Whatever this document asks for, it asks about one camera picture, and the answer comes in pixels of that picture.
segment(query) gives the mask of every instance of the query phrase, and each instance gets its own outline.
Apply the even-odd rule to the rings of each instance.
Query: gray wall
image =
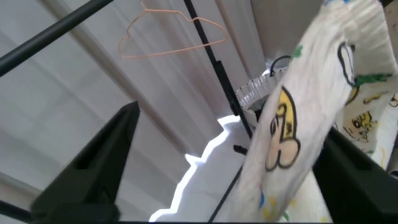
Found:
[[[251,0],[268,68],[277,57],[290,55],[293,52],[318,13],[322,2],[322,0]],[[286,66],[286,63],[285,60],[278,65]]]

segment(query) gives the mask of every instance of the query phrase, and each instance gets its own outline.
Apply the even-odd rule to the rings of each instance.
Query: curtain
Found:
[[[0,54],[86,2],[2,1]],[[182,0],[144,3],[189,17]],[[194,5],[199,16],[226,27],[215,1]],[[146,221],[170,207],[190,167],[185,154],[200,157],[223,131],[217,119],[231,110],[204,49],[135,60],[119,55],[119,40],[142,10],[139,1],[114,1],[0,78],[0,174],[15,180],[4,182],[29,186],[37,196],[118,109],[138,100],[141,115],[117,203],[123,220]],[[216,27],[203,26],[209,41],[222,38]],[[130,33],[125,54],[201,44],[194,25],[176,15],[148,14]],[[231,38],[213,50],[235,89],[249,80],[246,56]]]

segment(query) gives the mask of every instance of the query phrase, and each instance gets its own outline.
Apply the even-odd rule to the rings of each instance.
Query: orange wire hanger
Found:
[[[146,8],[146,6],[144,5],[143,2],[141,2],[141,5],[142,5],[142,7],[144,8],[144,11],[143,11],[139,16],[137,16],[137,17],[130,23],[130,25],[127,27],[127,30],[126,30],[127,35],[124,36],[124,37],[122,37],[122,39],[119,41],[119,44],[118,44],[118,51],[119,51],[119,54],[120,54],[120,56],[122,56],[122,57],[124,57],[124,58],[145,58],[145,57],[160,56],[160,55],[165,55],[165,54],[171,54],[171,53],[183,52],[183,51],[187,51],[187,50],[198,49],[198,48],[210,46],[210,45],[213,45],[213,44],[219,44],[219,43],[221,43],[221,42],[226,41],[226,39],[227,39],[227,37],[228,37],[227,31],[226,31],[221,25],[219,25],[218,23],[215,23],[215,22],[213,22],[213,21],[210,21],[210,20],[208,20],[208,19],[204,19],[204,18],[201,18],[201,17],[195,17],[195,18],[193,18],[193,19],[188,19],[188,18],[187,18],[182,12],[180,12],[180,11],[166,10],[166,9],[148,9],[148,8]],[[225,37],[224,37],[224,39],[222,39],[222,40],[217,40],[217,41],[210,42],[210,43],[207,43],[207,44],[202,44],[202,45],[194,46],[194,47],[187,47],[187,48],[179,49],[179,50],[171,50],[171,51],[168,51],[168,52],[161,52],[161,53],[154,53],[154,54],[147,54],[147,55],[124,55],[124,54],[122,53],[122,51],[121,51],[121,43],[122,43],[124,40],[127,40],[127,39],[129,39],[129,38],[131,37],[131,35],[130,35],[130,33],[129,33],[129,29],[130,29],[130,27],[133,25],[133,23],[135,23],[139,18],[141,18],[142,16],[144,16],[144,15],[147,14],[148,12],[153,12],[153,13],[158,13],[158,12],[177,13],[177,14],[180,14],[181,16],[183,16],[184,19],[187,20],[188,22],[193,22],[193,21],[195,21],[195,20],[201,20],[201,21],[209,22],[210,24],[213,24],[213,25],[219,27],[219,28],[224,32]]]

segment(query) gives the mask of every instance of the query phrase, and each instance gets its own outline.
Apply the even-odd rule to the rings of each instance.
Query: clothes hanger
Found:
[[[187,50],[193,50],[193,49],[198,49],[198,48],[201,48],[201,47],[210,46],[210,45],[213,45],[213,44],[219,44],[221,42],[226,41],[226,39],[228,37],[227,31],[221,25],[219,25],[218,23],[215,23],[213,21],[210,21],[208,19],[204,19],[202,17],[195,17],[193,19],[188,19],[182,12],[176,11],[176,10],[148,9],[148,8],[146,8],[145,4],[142,1],[141,1],[141,6],[144,8],[144,11],[130,23],[130,25],[127,27],[127,30],[126,30],[127,35],[122,37],[122,39],[119,41],[118,51],[119,51],[119,55],[122,56],[123,58],[131,58],[131,59],[133,59],[133,58],[145,58],[145,57],[151,57],[151,56],[160,56],[160,55],[166,55],[166,54],[171,54],[171,53],[183,52],[183,51],[187,51]],[[217,41],[210,42],[210,43],[207,43],[207,44],[202,44],[202,45],[198,45],[198,46],[194,46],[194,47],[187,47],[187,48],[184,48],[184,49],[171,50],[171,51],[168,51],[168,52],[153,53],[153,54],[147,54],[147,55],[124,55],[122,53],[122,51],[121,51],[121,43],[124,40],[127,40],[127,39],[129,39],[131,37],[131,35],[129,33],[129,29],[133,25],[133,23],[135,23],[139,18],[141,18],[142,16],[144,16],[148,12],[153,12],[153,13],[158,13],[158,12],[176,13],[176,14],[180,14],[181,16],[183,16],[184,19],[186,21],[188,21],[188,22],[193,22],[195,20],[201,20],[201,21],[209,22],[210,24],[213,24],[213,25],[219,27],[224,32],[225,38],[222,39],[222,40],[217,40]]]

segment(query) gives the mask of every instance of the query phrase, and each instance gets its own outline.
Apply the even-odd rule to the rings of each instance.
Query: white curtain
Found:
[[[0,54],[86,2],[3,0]],[[175,9],[189,17],[182,0],[144,2],[149,8]],[[199,16],[226,28],[225,15],[214,0],[193,3]],[[120,107],[138,100],[141,115],[118,205],[124,220],[141,221],[170,206],[175,187],[190,166],[185,154],[200,157],[208,141],[223,130],[217,119],[231,110],[204,49],[135,60],[119,56],[118,42],[141,12],[139,1],[114,1],[0,78],[3,179],[19,183],[12,182],[14,187],[27,185],[37,194]],[[203,26],[209,41],[222,38],[216,27]],[[194,25],[176,15],[148,14],[130,32],[132,38],[123,43],[125,54],[201,44]],[[213,47],[235,89],[254,75],[248,68],[255,64],[243,63],[243,57],[253,55],[238,53],[236,41],[229,38]],[[259,42],[245,44],[256,48]],[[256,69],[264,66],[258,61]]]

